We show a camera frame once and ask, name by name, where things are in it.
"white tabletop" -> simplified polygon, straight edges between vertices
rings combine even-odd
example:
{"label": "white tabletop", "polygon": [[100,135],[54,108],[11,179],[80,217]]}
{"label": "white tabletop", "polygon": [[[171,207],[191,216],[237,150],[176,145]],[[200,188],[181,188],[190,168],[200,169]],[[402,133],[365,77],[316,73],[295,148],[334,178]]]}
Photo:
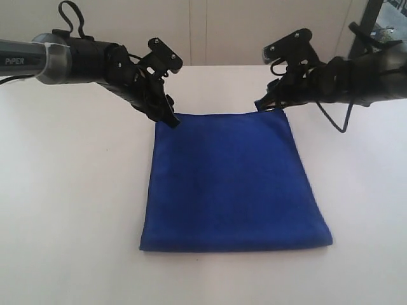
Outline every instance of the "white tabletop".
{"label": "white tabletop", "polygon": [[[166,91],[178,112],[250,112],[272,79],[184,67]],[[316,105],[286,112],[334,245],[148,254],[154,123],[95,84],[1,86],[0,304],[404,304],[407,101],[354,107],[345,135]]]}

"blue towel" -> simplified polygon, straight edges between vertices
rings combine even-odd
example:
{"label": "blue towel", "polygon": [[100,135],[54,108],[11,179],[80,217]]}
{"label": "blue towel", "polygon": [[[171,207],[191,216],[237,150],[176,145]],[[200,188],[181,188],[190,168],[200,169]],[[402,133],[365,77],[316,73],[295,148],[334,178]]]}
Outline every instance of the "blue towel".
{"label": "blue towel", "polygon": [[141,250],[332,244],[283,111],[177,116],[156,124]]}

